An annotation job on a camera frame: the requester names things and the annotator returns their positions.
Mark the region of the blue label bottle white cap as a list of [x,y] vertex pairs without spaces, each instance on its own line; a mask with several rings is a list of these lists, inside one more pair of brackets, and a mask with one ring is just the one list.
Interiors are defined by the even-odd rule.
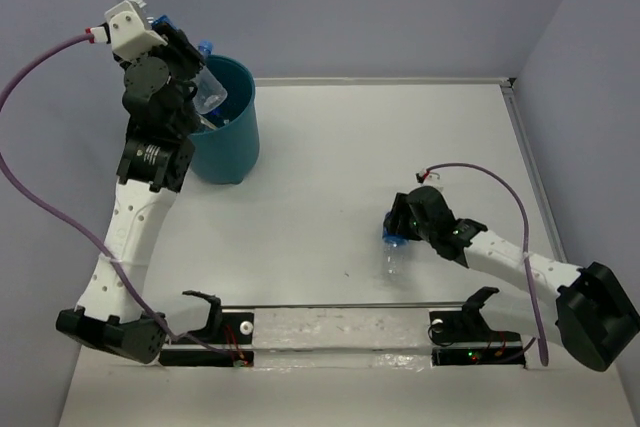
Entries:
[[406,238],[390,232],[386,218],[381,234],[382,271],[389,284],[400,287],[406,283],[409,276],[410,245]]

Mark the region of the large clear ribbed bottle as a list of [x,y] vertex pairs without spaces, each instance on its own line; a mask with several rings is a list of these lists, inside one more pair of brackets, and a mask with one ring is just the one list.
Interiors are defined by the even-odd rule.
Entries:
[[199,122],[199,132],[211,132],[226,127],[230,123],[230,120],[219,116],[209,118],[207,116],[200,115]]

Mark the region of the Pepsi label small bottle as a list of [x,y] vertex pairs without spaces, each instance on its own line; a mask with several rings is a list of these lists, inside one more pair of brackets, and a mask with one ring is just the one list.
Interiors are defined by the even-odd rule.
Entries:
[[176,32],[177,28],[167,15],[161,15],[149,20],[150,28],[160,34],[167,35],[169,32]]

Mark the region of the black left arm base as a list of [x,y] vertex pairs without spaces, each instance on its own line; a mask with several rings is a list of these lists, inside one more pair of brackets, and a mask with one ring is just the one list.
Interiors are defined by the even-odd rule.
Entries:
[[157,362],[163,367],[252,367],[255,312],[226,308],[219,297],[196,290],[182,292],[184,299],[171,325],[188,331],[178,341],[168,340]]

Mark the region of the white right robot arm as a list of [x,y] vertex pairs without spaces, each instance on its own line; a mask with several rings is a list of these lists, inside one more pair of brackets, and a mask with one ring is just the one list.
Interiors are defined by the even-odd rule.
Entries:
[[580,364],[606,371],[639,333],[639,314],[607,266],[561,263],[527,253],[484,224],[457,218],[433,187],[397,194],[385,233],[425,241],[442,258],[505,281],[533,295],[519,304],[483,288],[460,315],[462,331],[482,339],[493,330],[534,334],[544,328]]

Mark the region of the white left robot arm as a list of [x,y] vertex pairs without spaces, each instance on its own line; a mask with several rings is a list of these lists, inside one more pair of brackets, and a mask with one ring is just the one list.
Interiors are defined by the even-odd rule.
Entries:
[[83,346],[142,364],[158,356],[168,336],[164,315],[144,303],[141,290],[195,151],[195,78],[204,66],[182,31],[166,21],[152,30],[160,45],[131,60],[115,56],[124,69],[129,121],[113,214],[89,284],[56,320],[60,333]]

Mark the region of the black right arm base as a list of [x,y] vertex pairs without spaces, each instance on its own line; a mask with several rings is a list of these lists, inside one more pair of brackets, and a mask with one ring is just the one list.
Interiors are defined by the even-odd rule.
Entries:
[[526,366],[524,345],[519,334],[492,330],[481,316],[481,309],[499,290],[483,287],[457,310],[437,310],[429,314],[427,334],[433,350],[432,364],[447,366]]

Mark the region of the teal plastic bin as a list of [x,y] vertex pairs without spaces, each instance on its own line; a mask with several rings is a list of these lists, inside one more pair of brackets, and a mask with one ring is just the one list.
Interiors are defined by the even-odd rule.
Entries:
[[191,136],[195,152],[190,169],[211,184],[239,184],[255,166],[260,152],[254,78],[242,63],[229,57],[212,55],[206,65],[228,92],[219,117],[230,123]]

